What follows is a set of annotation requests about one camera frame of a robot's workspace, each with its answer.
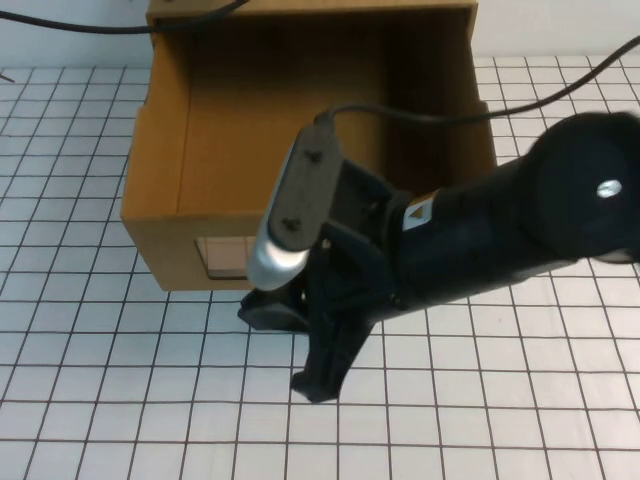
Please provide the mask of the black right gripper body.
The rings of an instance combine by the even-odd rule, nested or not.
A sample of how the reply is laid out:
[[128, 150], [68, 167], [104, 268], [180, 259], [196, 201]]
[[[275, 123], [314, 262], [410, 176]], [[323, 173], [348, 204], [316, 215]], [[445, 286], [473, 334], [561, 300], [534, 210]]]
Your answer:
[[305, 160], [303, 172], [301, 219], [315, 234], [304, 270], [309, 331], [318, 319], [362, 319], [374, 327], [393, 309], [392, 249], [408, 196], [344, 158]]

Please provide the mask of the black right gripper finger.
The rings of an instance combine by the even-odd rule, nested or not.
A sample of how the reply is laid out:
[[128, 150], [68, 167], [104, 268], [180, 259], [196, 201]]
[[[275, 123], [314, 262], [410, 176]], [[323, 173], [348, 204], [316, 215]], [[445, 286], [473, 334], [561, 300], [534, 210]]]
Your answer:
[[295, 279], [271, 291], [251, 290], [240, 302], [238, 317], [254, 330], [307, 333], [305, 282]]
[[318, 319], [309, 331], [309, 351], [291, 389], [311, 403], [339, 397], [345, 377], [373, 330], [362, 319]]

